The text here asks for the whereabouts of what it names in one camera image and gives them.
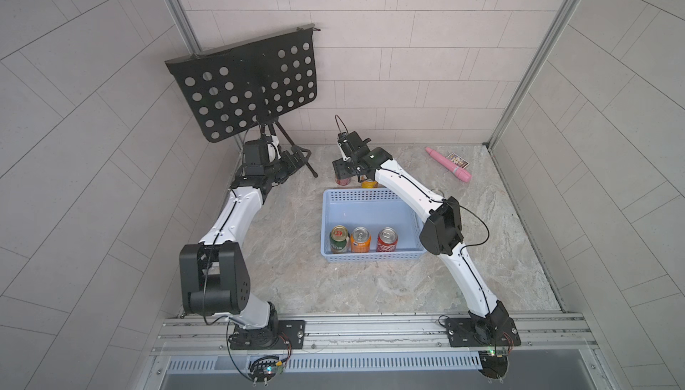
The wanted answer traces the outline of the orange can front row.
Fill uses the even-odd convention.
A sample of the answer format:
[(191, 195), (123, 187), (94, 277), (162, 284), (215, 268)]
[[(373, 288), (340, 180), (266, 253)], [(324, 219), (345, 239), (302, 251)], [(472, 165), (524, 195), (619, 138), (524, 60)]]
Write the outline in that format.
[(370, 250), (370, 233), (365, 227), (357, 227), (351, 232), (351, 252), (365, 254)]

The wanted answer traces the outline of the green and red can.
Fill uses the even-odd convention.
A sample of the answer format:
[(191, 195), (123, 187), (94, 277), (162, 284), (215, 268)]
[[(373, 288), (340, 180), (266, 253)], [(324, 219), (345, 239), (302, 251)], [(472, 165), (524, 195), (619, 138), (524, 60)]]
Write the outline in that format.
[(350, 249), (350, 234), (346, 227), (337, 225), (329, 233), (329, 247), (332, 254), (345, 254)]

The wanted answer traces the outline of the red can front row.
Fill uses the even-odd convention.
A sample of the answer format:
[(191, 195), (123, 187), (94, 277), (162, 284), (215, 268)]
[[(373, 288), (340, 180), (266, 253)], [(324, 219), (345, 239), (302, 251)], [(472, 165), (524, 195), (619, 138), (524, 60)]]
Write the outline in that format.
[(379, 231), (376, 242), (376, 251), (394, 252), (398, 244), (398, 234), (392, 228), (383, 228)]

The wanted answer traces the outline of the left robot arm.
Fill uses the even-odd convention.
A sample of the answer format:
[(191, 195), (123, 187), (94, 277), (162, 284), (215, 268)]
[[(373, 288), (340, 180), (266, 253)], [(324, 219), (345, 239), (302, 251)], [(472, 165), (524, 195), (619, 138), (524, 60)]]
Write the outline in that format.
[(244, 330), (274, 328), (273, 304), (251, 294), (251, 279), (241, 245), (268, 193), (309, 163), (311, 151), (292, 147), (280, 157), (257, 163), (244, 152), (228, 190), (225, 207), (210, 231), (179, 254), (182, 303), (186, 313), (232, 320)]

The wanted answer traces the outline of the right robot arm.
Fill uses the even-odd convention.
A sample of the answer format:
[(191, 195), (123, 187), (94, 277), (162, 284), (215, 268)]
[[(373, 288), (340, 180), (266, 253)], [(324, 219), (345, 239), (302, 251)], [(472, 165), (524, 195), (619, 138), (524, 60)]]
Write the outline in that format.
[(392, 156), (377, 147), (339, 147), (342, 157), (333, 162), (341, 179), (364, 175), (389, 188), (423, 223), (419, 240), (438, 256), (458, 284), (472, 320), (482, 334), (498, 329), (494, 311), (498, 299), (487, 287), (467, 252), (461, 232), (461, 207), (454, 197), (441, 197), (406, 172)]

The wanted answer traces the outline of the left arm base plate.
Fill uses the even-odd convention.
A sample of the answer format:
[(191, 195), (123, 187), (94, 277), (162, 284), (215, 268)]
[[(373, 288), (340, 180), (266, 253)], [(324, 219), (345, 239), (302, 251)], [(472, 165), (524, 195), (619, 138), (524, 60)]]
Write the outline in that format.
[(232, 350), (299, 350), (303, 348), (305, 330), (305, 320), (280, 320), (276, 327), (269, 324), (263, 329), (237, 328), (228, 336), (228, 343)]

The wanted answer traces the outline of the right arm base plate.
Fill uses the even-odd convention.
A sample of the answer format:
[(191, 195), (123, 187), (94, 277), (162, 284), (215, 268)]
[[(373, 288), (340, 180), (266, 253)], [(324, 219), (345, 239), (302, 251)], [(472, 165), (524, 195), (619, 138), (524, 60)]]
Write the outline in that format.
[(516, 324), (512, 318), (492, 327), (487, 320), (442, 315), (438, 324), (445, 329), (451, 347), (504, 347), (521, 345)]

